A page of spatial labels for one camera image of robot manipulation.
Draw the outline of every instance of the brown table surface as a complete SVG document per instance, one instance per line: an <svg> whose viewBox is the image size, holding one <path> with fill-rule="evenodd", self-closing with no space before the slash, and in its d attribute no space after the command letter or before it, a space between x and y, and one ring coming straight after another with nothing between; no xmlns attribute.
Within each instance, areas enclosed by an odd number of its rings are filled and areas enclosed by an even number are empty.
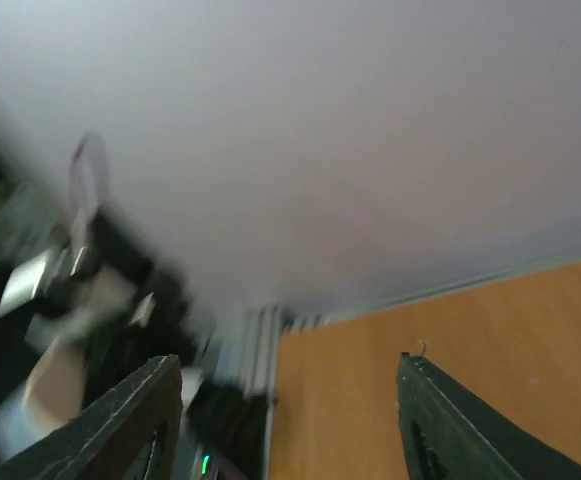
<svg viewBox="0 0 581 480"><path fill-rule="evenodd" d="M408 479L402 351L581 463L581 264L282 338L271 480Z"/></svg>

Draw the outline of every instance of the wall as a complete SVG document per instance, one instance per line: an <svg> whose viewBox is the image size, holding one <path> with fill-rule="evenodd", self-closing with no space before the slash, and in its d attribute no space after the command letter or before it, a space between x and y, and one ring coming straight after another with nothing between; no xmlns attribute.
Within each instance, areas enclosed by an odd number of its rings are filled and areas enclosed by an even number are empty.
<svg viewBox="0 0 581 480"><path fill-rule="evenodd" d="M99 130L115 200L219 311L581 244L577 0L0 0L0 105L63 201Z"/></svg>

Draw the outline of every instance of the wooden table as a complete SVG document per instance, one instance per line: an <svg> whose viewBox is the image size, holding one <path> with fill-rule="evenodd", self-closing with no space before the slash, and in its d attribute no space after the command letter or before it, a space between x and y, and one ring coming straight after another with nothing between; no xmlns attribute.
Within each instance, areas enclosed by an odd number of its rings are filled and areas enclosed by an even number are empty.
<svg viewBox="0 0 581 480"><path fill-rule="evenodd" d="M271 480L406 480L396 372L421 352L581 463L581 264L282 338Z"/></svg>

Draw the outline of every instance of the green led indicator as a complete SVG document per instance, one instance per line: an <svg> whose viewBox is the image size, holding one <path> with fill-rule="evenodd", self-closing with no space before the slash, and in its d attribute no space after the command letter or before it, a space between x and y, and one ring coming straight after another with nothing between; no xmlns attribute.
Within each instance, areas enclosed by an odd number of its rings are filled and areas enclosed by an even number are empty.
<svg viewBox="0 0 581 480"><path fill-rule="evenodd" d="M210 455L206 455L206 458L203 459L203 467L201 467L201 475L205 475L208 473L208 462L210 461Z"/></svg>

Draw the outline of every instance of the white panel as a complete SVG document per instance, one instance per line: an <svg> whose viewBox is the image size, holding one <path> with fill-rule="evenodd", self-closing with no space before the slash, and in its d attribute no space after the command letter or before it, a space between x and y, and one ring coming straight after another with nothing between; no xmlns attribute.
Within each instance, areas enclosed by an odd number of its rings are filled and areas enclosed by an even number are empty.
<svg viewBox="0 0 581 480"><path fill-rule="evenodd" d="M581 242L579 0L0 0L0 103L58 192L98 129L115 199L220 310Z"/></svg>

